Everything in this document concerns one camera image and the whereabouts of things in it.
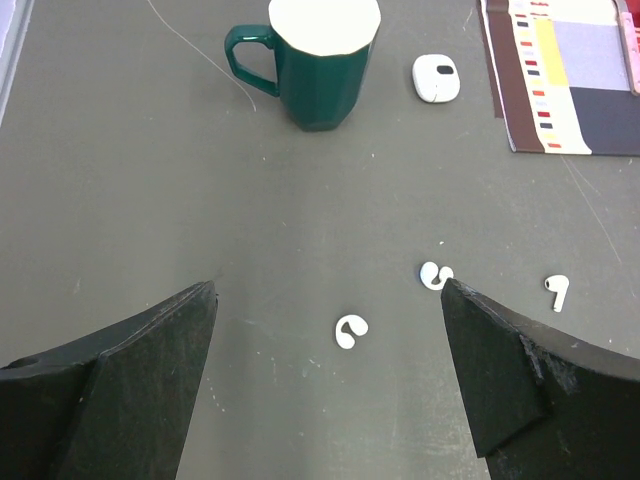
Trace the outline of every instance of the earbud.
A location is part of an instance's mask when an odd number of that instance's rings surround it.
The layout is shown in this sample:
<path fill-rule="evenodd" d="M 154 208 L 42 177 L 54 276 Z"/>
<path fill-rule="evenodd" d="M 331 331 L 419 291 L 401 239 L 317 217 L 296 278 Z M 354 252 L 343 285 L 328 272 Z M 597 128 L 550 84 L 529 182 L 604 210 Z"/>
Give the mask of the earbud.
<path fill-rule="evenodd" d="M 364 318 L 358 315 L 346 315 L 336 323 L 336 343 L 345 350 L 350 350 L 356 344 L 356 340 L 347 332 L 343 332 L 344 325 L 349 325 L 351 331 L 358 337 L 363 336 L 369 331 L 369 325 Z"/>
<path fill-rule="evenodd" d="M 567 295 L 567 290 L 569 289 L 569 279 L 564 275 L 553 275 L 544 281 L 544 286 L 547 290 L 556 294 L 556 300 L 553 302 L 553 310 L 560 312 L 564 298 Z"/>
<path fill-rule="evenodd" d="M 440 279 L 440 283 L 433 283 L 436 277 Z M 442 290 L 449 278 L 453 278 L 453 270 L 449 267 L 438 268 L 433 262 L 425 263 L 420 269 L 420 280 L 429 290 Z"/>

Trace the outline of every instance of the yellow stripe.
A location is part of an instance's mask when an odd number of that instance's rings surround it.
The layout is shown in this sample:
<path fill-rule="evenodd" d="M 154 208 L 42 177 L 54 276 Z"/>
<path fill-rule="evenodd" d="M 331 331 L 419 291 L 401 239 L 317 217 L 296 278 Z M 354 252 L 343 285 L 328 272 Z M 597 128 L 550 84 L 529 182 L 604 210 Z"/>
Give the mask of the yellow stripe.
<path fill-rule="evenodd" d="M 536 35 L 540 45 L 540 53 L 547 70 L 547 80 L 549 84 L 558 87 L 566 87 L 569 85 L 567 74 L 564 71 L 562 57 L 558 49 L 556 34 L 553 30 L 553 22 L 551 20 L 536 20 Z"/>

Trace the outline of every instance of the mug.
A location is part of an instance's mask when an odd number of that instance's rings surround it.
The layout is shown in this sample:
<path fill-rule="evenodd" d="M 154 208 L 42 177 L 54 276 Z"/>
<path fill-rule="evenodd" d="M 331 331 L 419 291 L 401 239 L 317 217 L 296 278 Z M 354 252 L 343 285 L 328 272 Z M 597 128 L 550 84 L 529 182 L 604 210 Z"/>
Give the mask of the mug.
<path fill-rule="evenodd" d="M 333 130 L 358 101 L 380 20 L 376 0 L 272 0 L 271 25 L 235 26 L 224 48 L 233 74 L 280 97 L 302 130 Z M 238 63 L 241 42 L 273 50 L 275 82 Z"/>

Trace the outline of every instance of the tabletop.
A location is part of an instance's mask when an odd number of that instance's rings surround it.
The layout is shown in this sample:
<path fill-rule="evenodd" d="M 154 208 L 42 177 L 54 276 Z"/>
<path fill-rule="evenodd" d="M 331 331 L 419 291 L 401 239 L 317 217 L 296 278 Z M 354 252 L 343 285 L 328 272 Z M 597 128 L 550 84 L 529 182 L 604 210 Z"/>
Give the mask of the tabletop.
<path fill-rule="evenodd" d="M 178 478 L 487 479 L 417 271 L 638 357 L 640 159 L 513 154 L 474 0 L 380 0 L 355 110 L 304 133 L 192 48 L 228 71 L 227 31 L 267 5 L 36 2 L 0 129 L 0 363 L 214 279 Z M 455 101 L 418 99 L 425 53 L 456 62 Z M 369 332 L 345 351 L 348 313 Z"/>

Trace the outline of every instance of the white plastic device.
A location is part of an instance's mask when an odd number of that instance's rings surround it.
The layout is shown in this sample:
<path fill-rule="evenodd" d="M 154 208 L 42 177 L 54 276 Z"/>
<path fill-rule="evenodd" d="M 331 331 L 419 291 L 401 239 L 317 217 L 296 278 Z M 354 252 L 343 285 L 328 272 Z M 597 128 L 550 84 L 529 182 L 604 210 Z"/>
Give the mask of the white plastic device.
<path fill-rule="evenodd" d="M 564 275 L 553 275 L 544 281 L 544 286 L 547 290 L 556 294 L 556 300 L 553 302 L 553 311 L 561 312 L 569 289 L 569 279 Z"/>
<path fill-rule="evenodd" d="M 440 282 L 433 283 L 436 277 Z M 449 278 L 453 278 L 453 270 L 449 267 L 438 268 L 438 265 L 433 262 L 425 263 L 420 269 L 420 280 L 429 290 L 442 290 Z"/>
<path fill-rule="evenodd" d="M 351 331 L 358 337 L 369 331 L 369 325 L 364 318 L 358 315 L 346 315 L 338 320 L 336 323 L 336 343 L 340 348 L 350 350 L 356 344 L 356 340 L 351 334 L 342 331 L 345 324 L 348 324 Z"/>
<path fill-rule="evenodd" d="M 413 64 L 413 83 L 418 96 L 428 103 L 450 102 L 460 93 L 460 77 L 446 55 L 422 55 Z"/>

